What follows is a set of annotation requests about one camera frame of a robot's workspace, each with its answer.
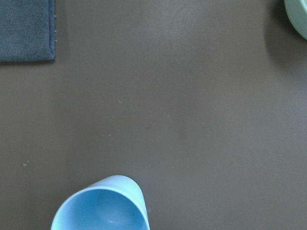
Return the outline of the green plastic bowl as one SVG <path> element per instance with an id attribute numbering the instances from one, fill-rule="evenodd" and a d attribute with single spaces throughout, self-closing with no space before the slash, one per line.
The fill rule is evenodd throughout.
<path id="1" fill-rule="evenodd" d="M 307 1 L 284 0 L 287 16 L 295 30 L 307 39 Z"/>

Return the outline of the grey folded cloth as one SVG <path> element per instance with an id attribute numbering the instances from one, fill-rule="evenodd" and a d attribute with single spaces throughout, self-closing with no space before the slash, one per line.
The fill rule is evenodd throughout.
<path id="1" fill-rule="evenodd" d="M 52 61 L 56 56 L 54 0 L 0 2 L 0 61 Z"/>

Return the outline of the blue plastic cup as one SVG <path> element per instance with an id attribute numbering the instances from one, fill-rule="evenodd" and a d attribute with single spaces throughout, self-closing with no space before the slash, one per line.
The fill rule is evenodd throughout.
<path id="1" fill-rule="evenodd" d="M 113 175 L 66 199 L 51 229 L 148 230 L 150 224 L 139 185 L 124 175 Z"/>

